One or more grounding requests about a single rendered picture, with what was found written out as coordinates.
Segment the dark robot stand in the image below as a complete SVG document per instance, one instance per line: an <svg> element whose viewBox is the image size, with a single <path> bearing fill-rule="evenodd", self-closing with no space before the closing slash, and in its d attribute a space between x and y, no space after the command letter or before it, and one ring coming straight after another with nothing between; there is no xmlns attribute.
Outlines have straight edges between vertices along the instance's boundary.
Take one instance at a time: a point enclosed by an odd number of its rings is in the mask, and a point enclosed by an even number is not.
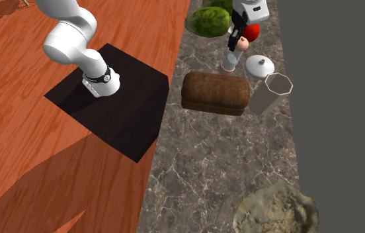
<svg viewBox="0 0 365 233"><path fill-rule="evenodd" d="M139 162L159 135L169 94L168 77L111 44L99 49L120 76L119 90L94 97L75 69L45 94L105 143Z"/></svg>

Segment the red-capped white figure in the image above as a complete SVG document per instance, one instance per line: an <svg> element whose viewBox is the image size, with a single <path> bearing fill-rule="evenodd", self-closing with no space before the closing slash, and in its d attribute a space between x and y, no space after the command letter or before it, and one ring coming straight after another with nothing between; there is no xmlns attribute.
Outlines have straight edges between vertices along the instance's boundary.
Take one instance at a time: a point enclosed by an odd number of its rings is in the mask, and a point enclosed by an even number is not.
<svg viewBox="0 0 365 233"><path fill-rule="evenodd" d="M230 74L234 71L242 53L248 49L251 42L257 39L259 32L260 27L258 24L246 26L242 36L237 41L235 50L233 52L230 50L227 51L227 54L220 65L223 72Z"/></svg>

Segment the green lettuce head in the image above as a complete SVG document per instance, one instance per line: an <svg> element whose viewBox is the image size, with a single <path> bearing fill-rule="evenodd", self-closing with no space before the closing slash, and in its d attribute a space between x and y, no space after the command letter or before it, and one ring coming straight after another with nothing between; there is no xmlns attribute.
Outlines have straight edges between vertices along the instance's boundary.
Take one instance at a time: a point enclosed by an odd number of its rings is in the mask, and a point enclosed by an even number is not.
<svg viewBox="0 0 365 233"><path fill-rule="evenodd" d="M230 15L221 7L204 7L196 10L184 20L185 29L206 38L225 35L229 25Z"/></svg>

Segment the green leafy vegetable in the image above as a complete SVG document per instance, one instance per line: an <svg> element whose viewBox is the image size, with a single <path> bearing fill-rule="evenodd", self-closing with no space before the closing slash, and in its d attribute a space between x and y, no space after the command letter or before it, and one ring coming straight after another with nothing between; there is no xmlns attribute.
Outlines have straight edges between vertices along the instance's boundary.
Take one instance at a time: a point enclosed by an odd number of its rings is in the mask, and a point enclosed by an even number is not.
<svg viewBox="0 0 365 233"><path fill-rule="evenodd" d="M203 0L203 7L220 7L225 9L229 15L233 12L233 0Z"/></svg>

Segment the brown bread loaf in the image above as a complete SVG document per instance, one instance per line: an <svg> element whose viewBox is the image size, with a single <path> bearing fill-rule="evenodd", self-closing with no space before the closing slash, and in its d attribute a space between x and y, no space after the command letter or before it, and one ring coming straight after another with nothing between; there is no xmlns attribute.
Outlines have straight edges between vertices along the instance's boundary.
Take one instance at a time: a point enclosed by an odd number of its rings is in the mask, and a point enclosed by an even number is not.
<svg viewBox="0 0 365 233"><path fill-rule="evenodd" d="M191 71L182 83L181 105L184 109L240 116L249 98L249 83L241 77Z"/></svg>

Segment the white round lid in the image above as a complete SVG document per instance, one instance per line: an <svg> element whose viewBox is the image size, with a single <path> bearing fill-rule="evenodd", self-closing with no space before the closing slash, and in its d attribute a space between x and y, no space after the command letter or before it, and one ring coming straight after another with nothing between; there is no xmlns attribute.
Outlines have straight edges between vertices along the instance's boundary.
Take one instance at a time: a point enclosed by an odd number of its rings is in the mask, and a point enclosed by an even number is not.
<svg viewBox="0 0 365 233"><path fill-rule="evenodd" d="M245 61L246 72L255 77L264 79L267 75L274 73L275 67L269 58L262 55L253 55Z"/></svg>

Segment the beige octagonal cup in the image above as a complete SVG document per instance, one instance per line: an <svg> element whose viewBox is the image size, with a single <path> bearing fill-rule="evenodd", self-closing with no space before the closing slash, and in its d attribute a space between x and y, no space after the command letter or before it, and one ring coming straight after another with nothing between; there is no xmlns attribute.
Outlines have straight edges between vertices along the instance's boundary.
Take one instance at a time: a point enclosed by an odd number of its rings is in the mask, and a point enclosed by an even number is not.
<svg viewBox="0 0 365 233"><path fill-rule="evenodd" d="M249 109L255 115L267 115L292 92L293 84L289 77L272 73L255 89L249 99Z"/></svg>

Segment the beige rough flat lump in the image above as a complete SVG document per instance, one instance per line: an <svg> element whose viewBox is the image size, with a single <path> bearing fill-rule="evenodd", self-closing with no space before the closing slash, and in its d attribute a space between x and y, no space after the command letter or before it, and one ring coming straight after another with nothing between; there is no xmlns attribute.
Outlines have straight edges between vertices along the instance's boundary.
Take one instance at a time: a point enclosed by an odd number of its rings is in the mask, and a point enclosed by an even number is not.
<svg viewBox="0 0 365 233"><path fill-rule="evenodd" d="M235 233L318 233L315 201L284 181L245 198L233 218Z"/></svg>

